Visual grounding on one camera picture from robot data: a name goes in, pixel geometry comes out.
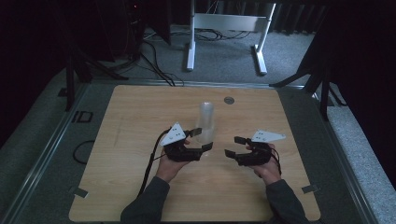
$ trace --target white desk frame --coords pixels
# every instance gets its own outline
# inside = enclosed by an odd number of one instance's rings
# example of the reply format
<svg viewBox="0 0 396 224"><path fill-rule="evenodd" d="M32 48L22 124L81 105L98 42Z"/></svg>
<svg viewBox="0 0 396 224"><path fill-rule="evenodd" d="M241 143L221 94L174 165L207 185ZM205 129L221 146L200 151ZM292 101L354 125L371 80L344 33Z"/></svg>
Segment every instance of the white desk frame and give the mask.
<svg viewBox="0 0 396 224"><path fill-rule="evenodd" d="M192 71L194 69L195 29L236 30L262 33L259 44L255 45L254 49L260 73L262 75L266 75L267 68L265 67L262 48L264 46L265 38L267 37L276 4L271 4L271 12L268 17L253 17L195 13L195 1L196 0L191 0L191 41L189 45L187 70Z"/></svg>

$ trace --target human hand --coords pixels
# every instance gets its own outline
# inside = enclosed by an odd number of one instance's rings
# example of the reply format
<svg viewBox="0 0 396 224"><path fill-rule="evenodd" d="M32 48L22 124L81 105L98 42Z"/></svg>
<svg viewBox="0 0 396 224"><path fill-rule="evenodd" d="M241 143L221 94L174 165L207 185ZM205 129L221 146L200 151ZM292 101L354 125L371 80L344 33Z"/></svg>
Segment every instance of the human hand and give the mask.
<svg viewBox="0 0 396 224"><path fill-rule="evenodd" d="M268 145L270 146L270 148L275 149L275 145ZM265 185L270 185L281 179L278 164L273 157L271 157L271 159L263 165L255 165L249 167L252 168L254 170L254 173L264 181Z"/></svg>
<svg viewBox="0 0 396 224"><path fill-rule="evenodd" d="M186 140L184 144L188 145L189 143L190 142ZM165 152L163 150L156 176L169 183L173 178L176 177L178 171L190 162L172 161L164 154Z"/></svg>

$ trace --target table top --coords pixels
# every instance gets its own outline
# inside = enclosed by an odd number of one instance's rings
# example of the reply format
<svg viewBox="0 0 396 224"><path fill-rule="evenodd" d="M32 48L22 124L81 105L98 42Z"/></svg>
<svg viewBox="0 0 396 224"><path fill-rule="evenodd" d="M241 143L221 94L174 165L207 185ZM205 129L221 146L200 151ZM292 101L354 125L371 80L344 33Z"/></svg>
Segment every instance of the table top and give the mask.
<svg viewBox="0 0 396 224"><path fill-rule="evenodd" d="M233 97L234 103L226 104L225 97ZM268 220L272 212L262 180L224 155L224 149L246 153L233 138L251 138L258 129L286 135L286 139L273 142L282 178L296 193L307 218L320 218L314 194L302 191L310 183L277 91L121 85L110 99L79 185L89 195L75 197L70 219L119 221L122 209L137 196L159 135L175 122L183 130L195 128L201 102L215 107L214 145L170 183L163 221ZM189 147L197 146L194 138L190 140ZM155 161L148 182L157 167Z"/></svg>

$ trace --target white metal table leg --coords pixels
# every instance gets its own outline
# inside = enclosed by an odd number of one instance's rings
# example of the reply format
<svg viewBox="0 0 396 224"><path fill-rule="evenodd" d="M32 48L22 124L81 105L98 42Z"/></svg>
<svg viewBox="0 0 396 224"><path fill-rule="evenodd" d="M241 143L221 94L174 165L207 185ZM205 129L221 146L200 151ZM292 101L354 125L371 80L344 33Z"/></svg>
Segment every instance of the white metal table leg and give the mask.
<svg viewBox="0 0 396 224"><path fill-rule="evenodd" d="M189 56L187 59L187 70L192 71L194 69L194 60L195 60L195 25L194 25L194 16L195 16L195 0L191 0L191 22L190 22L190 44L189 44Z"/></svg>
<svg viewBox="0 0 396 224"><path fill-rule="evenodd" d="M265 61L264 57L262 55L262 47L264 46L265 38L267 37L268 30L270 28L271 20L274 14L276 4L272 4L271 6L271 13L267 17L267 22L264 25L264 29L262 31L262 36L260 38L259 44L254 46L254 49L256 51L256 57L257 57L257 64L260 69L260 74L266 75L267 74L267 68L265 66Z"/></svg>

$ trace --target forearm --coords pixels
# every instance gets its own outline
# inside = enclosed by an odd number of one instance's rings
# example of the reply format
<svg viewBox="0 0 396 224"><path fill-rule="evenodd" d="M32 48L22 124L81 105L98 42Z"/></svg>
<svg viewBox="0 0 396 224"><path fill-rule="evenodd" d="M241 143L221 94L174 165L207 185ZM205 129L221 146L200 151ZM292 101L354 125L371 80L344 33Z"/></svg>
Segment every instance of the forearm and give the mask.
<svg viewBox="0 0 396 224"><path fill-rule="evenodd" d="M145 191L124 208L121 223L160 223L169 188L168 183L154 176Z"/></svg>
<svg viewBox="0 0 396 224"><path fill-rule="evenodd" d="M274 213L270 223L309 223L303 206L285 180L268 185L266 193Z"/></svg>

